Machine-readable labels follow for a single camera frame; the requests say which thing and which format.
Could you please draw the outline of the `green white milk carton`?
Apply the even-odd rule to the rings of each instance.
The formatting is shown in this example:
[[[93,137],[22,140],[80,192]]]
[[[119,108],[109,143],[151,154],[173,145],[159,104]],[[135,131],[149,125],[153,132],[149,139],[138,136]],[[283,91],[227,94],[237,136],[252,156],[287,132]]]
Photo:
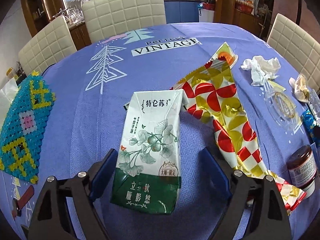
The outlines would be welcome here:
[[[182,89],[134,92],[127,108],[111,203],[143,213],[171,214],[181,189]]]

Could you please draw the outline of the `beige wrapper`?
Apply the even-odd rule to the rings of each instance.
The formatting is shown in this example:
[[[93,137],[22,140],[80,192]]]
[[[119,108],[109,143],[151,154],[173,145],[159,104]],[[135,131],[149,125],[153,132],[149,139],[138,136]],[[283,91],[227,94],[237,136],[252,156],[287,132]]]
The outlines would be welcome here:
[[[296,79],[290,78],[289,84],[293,88],[294,95],[299,102],[308,103],[310,90],[307,86],[307,79],[303,74],[299,74]]]

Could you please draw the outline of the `red gold snack wrapper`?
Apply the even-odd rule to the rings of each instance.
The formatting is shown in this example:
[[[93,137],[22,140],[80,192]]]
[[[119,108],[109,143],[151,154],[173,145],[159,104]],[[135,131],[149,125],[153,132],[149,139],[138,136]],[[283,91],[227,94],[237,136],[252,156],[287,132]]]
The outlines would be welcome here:
[[[178,81],[173,89],[183,89],[188,98],[186,111],[213,128],[216,145],[233,170],[252,178],[274,178],[287,213],[300,204],[306,193],[264,164],[256,132],[239,100],[227,61],[209,60]]]

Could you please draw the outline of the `white tissue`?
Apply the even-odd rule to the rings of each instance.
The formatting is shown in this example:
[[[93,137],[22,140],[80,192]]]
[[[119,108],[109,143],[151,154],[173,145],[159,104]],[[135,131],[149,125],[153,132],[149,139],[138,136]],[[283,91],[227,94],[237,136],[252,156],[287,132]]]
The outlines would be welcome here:
[[[245,59],[240,67],[251,71],[252,86],[264,86],[268,80],[278,77],[281,65],[276,57],[266,60],[262,56],[254,56],[252,59]]]

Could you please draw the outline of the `orange white small wrapper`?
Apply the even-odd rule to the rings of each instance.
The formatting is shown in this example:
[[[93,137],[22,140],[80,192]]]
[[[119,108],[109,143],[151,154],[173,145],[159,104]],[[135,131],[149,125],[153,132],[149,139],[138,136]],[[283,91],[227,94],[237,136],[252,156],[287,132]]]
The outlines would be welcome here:
[[[210,58],[210,60],[219,59],[221,61],[225,60],[229,64],[232,69],[233,66],[238,61],[238,55],[236,55],[229,44],[227,42],[223,42],[223,44],[218,48],[218,50],[214,53],[214,55]]]

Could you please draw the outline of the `dark glass jar white lid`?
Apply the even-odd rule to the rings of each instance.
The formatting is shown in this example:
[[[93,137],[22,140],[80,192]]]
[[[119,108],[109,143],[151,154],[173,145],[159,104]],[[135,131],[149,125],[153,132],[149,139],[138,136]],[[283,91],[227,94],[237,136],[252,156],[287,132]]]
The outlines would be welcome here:
[[[310,145],[296,150],[286,162],[292,185],[303,190],[309,198],[315,191],[317,165]]]

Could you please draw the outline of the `blue beaded tissue box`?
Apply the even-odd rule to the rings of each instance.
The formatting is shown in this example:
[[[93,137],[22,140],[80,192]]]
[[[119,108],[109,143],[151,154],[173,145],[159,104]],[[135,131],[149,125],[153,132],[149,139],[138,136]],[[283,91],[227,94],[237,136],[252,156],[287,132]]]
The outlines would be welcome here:
[[[1,171],[38,182],[42,140],[55,100],[39,72],[33,71],[18,86],[1,128]]]

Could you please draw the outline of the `blue foil wrapper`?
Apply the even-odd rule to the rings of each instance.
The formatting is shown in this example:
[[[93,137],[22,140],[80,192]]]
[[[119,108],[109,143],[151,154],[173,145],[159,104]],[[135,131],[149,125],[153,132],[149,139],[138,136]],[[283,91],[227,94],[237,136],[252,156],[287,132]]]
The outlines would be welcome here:
[[[302,123],[310,135],[312,142],[319,148],[319,125],[309,109],[306,109],[301,115]]]

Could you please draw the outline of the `cream chair right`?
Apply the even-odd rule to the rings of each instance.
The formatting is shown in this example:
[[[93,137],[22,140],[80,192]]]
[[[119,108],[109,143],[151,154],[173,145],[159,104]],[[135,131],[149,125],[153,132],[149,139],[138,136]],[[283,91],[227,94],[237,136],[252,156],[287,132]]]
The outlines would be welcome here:
[[[319,91],[320,44],[308,32],[278,13],[267,44],[306,77],[310,88]]]

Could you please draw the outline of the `cream chair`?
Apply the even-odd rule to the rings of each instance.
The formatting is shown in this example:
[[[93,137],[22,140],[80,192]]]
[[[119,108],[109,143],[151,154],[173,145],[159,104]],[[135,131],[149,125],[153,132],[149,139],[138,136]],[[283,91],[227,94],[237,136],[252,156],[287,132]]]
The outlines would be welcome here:
[[[66,20],[59,16],[39,31],[18,53],[26,75],[42,73],[77,51]]]
[[[267,44],[306,77],[310,88],[319,91],[320,44],[308,32],[278,13]]]
[[[164,0],[90,0],[82,12],[92,43],[167,23]]]

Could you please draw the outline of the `cream chair far left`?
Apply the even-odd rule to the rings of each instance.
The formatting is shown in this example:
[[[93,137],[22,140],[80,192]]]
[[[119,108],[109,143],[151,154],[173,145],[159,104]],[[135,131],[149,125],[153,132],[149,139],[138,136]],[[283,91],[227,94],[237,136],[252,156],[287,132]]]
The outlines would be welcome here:
[[[26,75],[42,73],[77,51],[66,20],[59,16],[39,31],[18,53]]]

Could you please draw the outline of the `white bin red basket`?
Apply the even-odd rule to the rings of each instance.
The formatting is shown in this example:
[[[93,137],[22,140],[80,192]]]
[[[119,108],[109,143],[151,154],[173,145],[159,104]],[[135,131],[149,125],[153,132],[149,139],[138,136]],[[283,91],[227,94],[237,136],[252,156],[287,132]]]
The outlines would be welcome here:
[[[197,8],[199,12],[199,22],[214,22],[215,4],[202,2],[198,4]]]

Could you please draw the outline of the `wooden shelf with goods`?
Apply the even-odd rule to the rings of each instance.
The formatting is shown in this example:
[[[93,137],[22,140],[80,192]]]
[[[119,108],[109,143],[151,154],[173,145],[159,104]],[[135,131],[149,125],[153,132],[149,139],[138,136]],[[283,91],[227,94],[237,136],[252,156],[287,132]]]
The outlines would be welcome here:
[[[235,0],[233,25],[267,40],[274,0]]]

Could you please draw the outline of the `wooden glass display cabinet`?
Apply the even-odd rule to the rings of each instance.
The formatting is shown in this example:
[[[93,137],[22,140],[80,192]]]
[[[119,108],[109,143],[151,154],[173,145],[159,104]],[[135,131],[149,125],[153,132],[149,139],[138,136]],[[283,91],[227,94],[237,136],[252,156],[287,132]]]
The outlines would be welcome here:
[[[34,37],[56,15],[65,13],[69,31],[77,50],[91,44],[84,20],[76,20],[72,12],[81,9],[82,3],[89,0],[21,0],[22,11],[29,33]]]

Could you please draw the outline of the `blue kitchen cabinet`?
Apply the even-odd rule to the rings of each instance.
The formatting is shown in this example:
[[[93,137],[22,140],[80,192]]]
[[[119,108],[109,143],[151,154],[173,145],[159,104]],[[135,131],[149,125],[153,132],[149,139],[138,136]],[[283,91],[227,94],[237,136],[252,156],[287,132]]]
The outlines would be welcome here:
[[[199,2],[192,0],[165,0],[165,16],[169,23],[199,22]]]

